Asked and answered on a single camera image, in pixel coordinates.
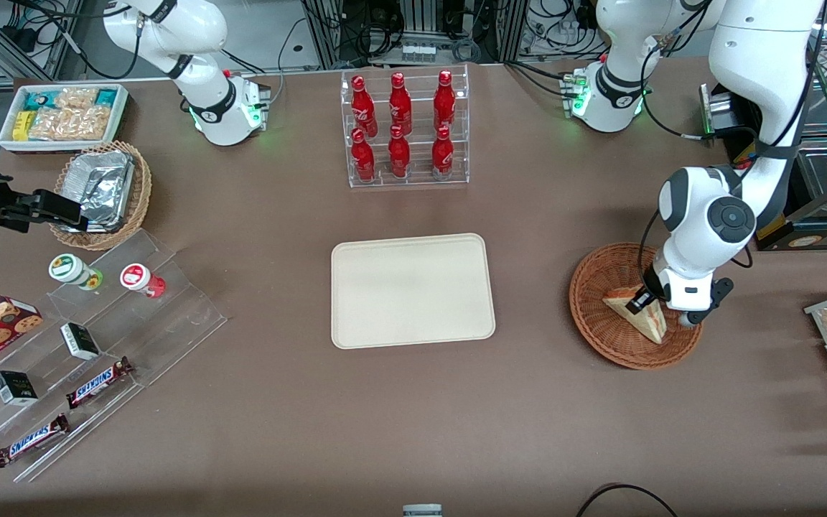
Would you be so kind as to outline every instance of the aluminum foil container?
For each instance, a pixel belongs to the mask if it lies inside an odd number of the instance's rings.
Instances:
[[[134,170],[134,158],[123,151],[82,154],[69,164],[60,195],[82,205],[89,233],[116,232],[123,225]]]

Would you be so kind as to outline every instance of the beige tray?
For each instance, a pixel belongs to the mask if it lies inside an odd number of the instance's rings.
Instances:
[[[331,338],[341,349],[486,340],[495,330],[476,233],[347,242],[331,254]]]

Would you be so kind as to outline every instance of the small black box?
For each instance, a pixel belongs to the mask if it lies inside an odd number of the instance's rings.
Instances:
[[[69,347],[69,353],[73,356],[82,360],[92,360],[101,353],[88,329],[78,323],[69,322],[60,327],[60,332],[62,332],[62,340]]]
[[[27,374],[8,370],[0,370],[0,397],[2,402],[13,406],[29,406],[37,400]]]

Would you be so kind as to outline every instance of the snickers bar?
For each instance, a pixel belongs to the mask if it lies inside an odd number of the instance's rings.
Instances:
[[[60,413],[59,416],[56,416],[55,420],[37,429],[37,431],[30,433],[20,439],[20,441],[14,442],[11,447],[3,447],[0,449],[0,468],[6,467],[10,462],[17,460],[20,455],[25,454],[25,452],[34,447],[39,447],[50,438],[63,433],[67,434],[69,431],[69,420],[66,419],[65,415]]]
[[[101,390],[112,385],[112,383],[133,370],[134,367],[129,364],[126,356],[123,356],[117,363],[111,364],[110,368],[101,372],[99,376],[84,383],[78,390],[69,393],[69,395],[66,396],[66,399],[69,400],[69,409],[78,408],[82,403],[85,403],[86,400],[98,395]]]

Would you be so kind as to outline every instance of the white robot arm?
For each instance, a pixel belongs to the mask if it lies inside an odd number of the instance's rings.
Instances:
[[[728,279],[714,282],[714,271],[747,245],[794,151],[806,44],[823,0],[781,3],[726,1],[710,47],[716,79],[761,109],[758,158],[742,176],[731,167],[680,169],[659,194],[671,235],[644,274],[646,290],[685,311],[688,324],[698,324],[732,288]]]
[[[238,144],[266,127],[269,91],[227,76],[207,54],[221,50],[228,35],[219,7],[205,0],[128,0],[109,3],[105,12],[126,4],[133,9],[105,17],[108,36],[174,80],[207,140]]]
[[[640,111],[640,72],[649,78],[662,58],[657,39],[676,40],[716,25],[726,0],[599,0],[598,25],[611,39],[606,62],[572,73],[577,95],[569,114],[597,131],[621,131]]]

